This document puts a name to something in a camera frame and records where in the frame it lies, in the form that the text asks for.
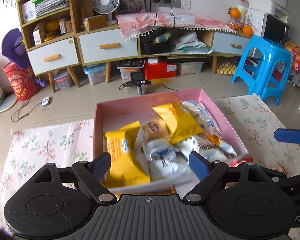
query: tile floor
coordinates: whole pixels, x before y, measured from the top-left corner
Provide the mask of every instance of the tile floor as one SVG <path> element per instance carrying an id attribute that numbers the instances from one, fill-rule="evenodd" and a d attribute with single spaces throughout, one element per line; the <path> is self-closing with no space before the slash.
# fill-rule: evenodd
<path id="1" fill-rule="evenodd" d="M 224 98 L 246 95 L 247 86 L 238 80 L 232 84 L 229 76 L 221 76 L 211 73 L 211 68 L 204 66 L 201 73 L 186 76 L 178 76 L 171 79 L 165 85 L 177 90 L 201 88 L 211 98 Z M 91 86 L 87 79 L 80 89 L 73 86 L 66 90 L 52 93 L 50 87 L 42 89 L 32 99 L 24 112 L 29 111 L 34 105 L 41 102 L 44 97 L 51 97 L 50 104 L 46 107 L 38 106 L 31 114 L 17 123 L 10 120 L 11 115 L 21 106 L 18 102 L 12 109 L 0 114 L 0 177 L 5 163 L 12 131 L 28 128 L 48 126 L 60 123 L 74 122 L 94 118 L 97 102 L 136 96 L 136 88 L 124 88 L 119 90 L 122 84 L 120 74 L 113 71 L 111 83 L 101 83 Z M 151 84 L 143 87 L 143 93 L 158 93 L 169 91 L 163 86 L 157 87 Z M 275 106 L 274 100 L 266 100 L 268 106 L 279 117 L 283 124 L 289 128 L 300 129 L 300 89 L 288 85 L 280 106 Z"/>

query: drawer handle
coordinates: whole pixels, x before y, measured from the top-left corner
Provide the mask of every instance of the drawer handle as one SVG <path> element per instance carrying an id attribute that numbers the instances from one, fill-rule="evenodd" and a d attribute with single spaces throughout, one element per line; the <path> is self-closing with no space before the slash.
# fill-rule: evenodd
<path id="1" fill-rule="evenodd" d="M 103 44 L 103 45 L 100 45 L 99 48 L 100 49 L 114 49 L 114 48 L 119 47 L 119 44 L 120 43 Z"/>
<path id="2" fill-rule="evenodd" d="M 242 49 L 242 45 L 240 45 L 240 44 L 234 44 L 234 43 L 231 43 L 230 45 L 231 45 L 231 47 L 233 47 L 233 48 Z"/>
<path id="3" fill-rule="evenodd" d="M 49 61 L 53 61 L 53 60 L 56 60 L 60 58 L 60 54 L 56 54 L 56 55 L 53 55 L 53 56 L 50 56 L 50 57 L 46 57 L 43 59 L 44 62 L 49 62 Z"/>

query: purple hat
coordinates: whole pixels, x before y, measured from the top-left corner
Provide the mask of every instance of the purple hat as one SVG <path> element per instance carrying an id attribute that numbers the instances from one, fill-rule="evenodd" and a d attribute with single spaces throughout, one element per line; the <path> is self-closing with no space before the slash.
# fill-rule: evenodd
<path id="1" fill-rule="evenodd" d="M 2 41 L 2 55 L 7 57 L 11 62 L 16 63 L 21 69 L 31 66 L 26 47 L 21 44 L 23 40 L 19 29 L 9 31 Z"/>

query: blue plastic stool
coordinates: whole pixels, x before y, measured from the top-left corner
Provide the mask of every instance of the blue plastic stool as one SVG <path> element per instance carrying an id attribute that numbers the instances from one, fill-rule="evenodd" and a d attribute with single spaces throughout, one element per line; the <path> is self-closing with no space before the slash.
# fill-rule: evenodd
<path id="1" fill-rule="evenodd" d="M 250 49 L 253 48 L 259 49 L 262 54 L 261 61 L 256 67 L 245 65 Z M 290 58 L 291 52 L 284 49 L 282 45 L 253 35 L 242 54 L 231 81 L 234 82 L 237 77 L 240 77 L 249 87 L 248 95 L 255 93 L 260 95 L 262 100 L 266 97 L 276 97 L 278 106 L 289 76 L 291 68 Z M 272 76 L 274 68 L 279 62 L 285 63 L 280 82 Z"/>

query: egg tray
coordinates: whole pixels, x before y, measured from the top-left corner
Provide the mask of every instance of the egg tray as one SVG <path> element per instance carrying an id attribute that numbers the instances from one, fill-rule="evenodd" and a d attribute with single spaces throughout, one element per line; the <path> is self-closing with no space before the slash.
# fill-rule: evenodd
<path id="1" fill-rule="evenodd" d="M 217 73 L 219 75 L 234 75 L 236 69 L 236 65 L 228 60 L 218 59 L 217 61 Z"/>

